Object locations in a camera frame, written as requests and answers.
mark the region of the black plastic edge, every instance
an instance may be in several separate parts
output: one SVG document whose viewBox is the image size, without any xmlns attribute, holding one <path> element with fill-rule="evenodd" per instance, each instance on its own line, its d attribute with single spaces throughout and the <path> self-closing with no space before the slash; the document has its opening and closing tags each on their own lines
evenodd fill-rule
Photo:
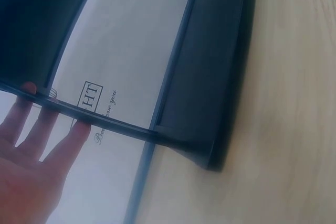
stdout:
<svg viewBox="0 0 336 224">
<path fill-rule="evenodd" d="M 168 62 L 168 66 L 166 69 L 166 73 L 163 78 L 163 82 L 161 85 L 161 89 L 159 92 L 159 96 L 157 98 L 157 102 L 155 105 L 152 121 L 150 124 L 150 130 L 154 130 L 155 126 L 158 124 L 158 120 L 162 113 L 164 101 L 167 97 L 167 92 L 169 91 L 169 84 L 172 79 L 172 75 L 174 73 L 174 66 L 177 63 L 178 56 L 180 50 L 182 48 L 183 39 L 188 27 L 188 19 L 191 15 L 193 5 L 195 0 L 188 0 L 186 9 L 183 14 L 183 18 L 181 21 L 181 25 L 179 27 L 179 31 L 177 33 L 176 41 L 174 43 L 174 47 L 172 49 L 172 53 Z M 155 150 L 155 144 L 146 142 L 142 151 L 142 155 L 139 162 L 139 167 L 137 170 L 137 174 L 135 176 L 133 188 L 131 191 L 131 196 L 129 199 L 129 203 L 127 206 L 125 219 L 123 224 L 134 224 L 138 215 L 142 194 L 144 191 L 146 179 L 149 173 L 149 169 L 151 166 L 151 161 L 153 158 Z"/>
<path fill-rule="evenodd" d="M 227 151 L 230 145 L 230 137 L 233 133 L 236 121 L 240 92 L 242 90 L 249 45 L 253 31 L 253 21 L 256 0 L 243 0 L 242 14 L 239 24 L 239 32 L 235 49 L 228 86 L 226 88 L 223 117 L 219 132 L 211 150 L 210 159 L 206 169 L 220 172 L 223 169 Z"/>
</svg>

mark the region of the light wood grain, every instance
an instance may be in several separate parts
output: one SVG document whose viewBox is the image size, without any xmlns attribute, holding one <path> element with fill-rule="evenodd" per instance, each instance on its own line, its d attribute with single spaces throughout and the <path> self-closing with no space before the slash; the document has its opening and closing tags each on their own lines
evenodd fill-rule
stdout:
<svg viewBox="0 0 336 224">
<path fill-rule="evenodd" d="M 158 147 L 138 223 L 336 223 L 336 0 L 256 0 L 223 172 Z"/>
</svg>

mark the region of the black lettering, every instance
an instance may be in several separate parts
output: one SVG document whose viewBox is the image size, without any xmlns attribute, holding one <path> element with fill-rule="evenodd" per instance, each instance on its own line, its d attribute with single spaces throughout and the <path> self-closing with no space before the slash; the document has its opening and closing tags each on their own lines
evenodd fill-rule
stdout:
<svg viewBox="0 0 336 224">
<path fill-rule="evenodd" d="M 94 135 L 94 139 L 95 139 L 95 142 L 100 145 L 101 144 L 101 140 L 103 139 L 103 136 L 101 134 L 96 133 Z"/>
</svg>

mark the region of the white paper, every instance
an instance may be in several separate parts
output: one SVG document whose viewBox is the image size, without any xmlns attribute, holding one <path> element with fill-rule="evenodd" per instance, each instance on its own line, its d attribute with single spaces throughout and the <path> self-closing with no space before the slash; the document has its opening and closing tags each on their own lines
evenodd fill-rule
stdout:
<svg viewBox="0 0 336 224">
<path fill-rule="evenodd" d="M 57 98 L 148 128 L 186 3 L 88 0 L 55 77 Z M 33 108 L 20 141 L 38 113 Z M 60 115 L 42 159 L 71 124 Z M 143 145 L 93 127 L 47 223 L 122 223 Z"/>
</svg>

